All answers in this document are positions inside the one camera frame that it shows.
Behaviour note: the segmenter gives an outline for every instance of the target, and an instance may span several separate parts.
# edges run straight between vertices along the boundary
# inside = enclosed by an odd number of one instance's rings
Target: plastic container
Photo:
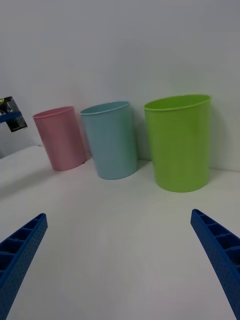
[[[54,170],[69,170],[86,161],[73,106],[44,111],[33,119]]]
[[[98,175],[121,179],[138,169],[130,104],[118,101],[81,111],[81,118]]]
[[[48,228],[41,213],[0,243],[0,320],[5,320]]]
[[[191,225],[221,283],[237,320],[240,319],[240,239],[201,211],[194,209]]]
[[[203,94],[173,96],[145,105],[156,183],[188,192],[208,183],[209,106]]]

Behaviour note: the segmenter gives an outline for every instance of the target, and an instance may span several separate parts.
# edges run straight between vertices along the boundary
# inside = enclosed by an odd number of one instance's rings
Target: plastic cup
[[[37,113],[33,120],[54,170],[69,170],[86,161],[73,106]]]
[[[99,104],[80,114],[98,175],[114,180],[136,172],[137,151],[129,102]]]
[[[209,107],[204,94],[173,96],[145,105],[156,183],[188,192],[208,183]]]

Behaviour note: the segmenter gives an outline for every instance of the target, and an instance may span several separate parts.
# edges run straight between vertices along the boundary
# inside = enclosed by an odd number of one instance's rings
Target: white wall
[[[207,93],[211,166],[240,171],[239,17],[238,0],[2,0],[0,55],[34,143],[34,113],[129,100],[149,159],[144,103]]]

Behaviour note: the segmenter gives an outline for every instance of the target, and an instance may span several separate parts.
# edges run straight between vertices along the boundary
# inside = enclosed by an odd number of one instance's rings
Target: white surface
[[[151,162],[120,180],[89,160],[53,172],[45,150],[0,161],[0,241],[45,212],[48,230],[8,320],[234,320],[190,225],[198,208],[240,236],[240,173],[204,188],[159,188]]]
[[[211,94],[211,166],[240,171],[239,16],[237,0],[2,0],[0,95],[37,144],[34,113],[130,100],[149,159],[144,103]]]

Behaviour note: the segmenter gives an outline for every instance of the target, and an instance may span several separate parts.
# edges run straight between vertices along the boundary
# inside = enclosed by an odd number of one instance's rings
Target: pink cup
[[[86,161],[73,106],[37,113],[33,120],[54,170],[69,170]]]

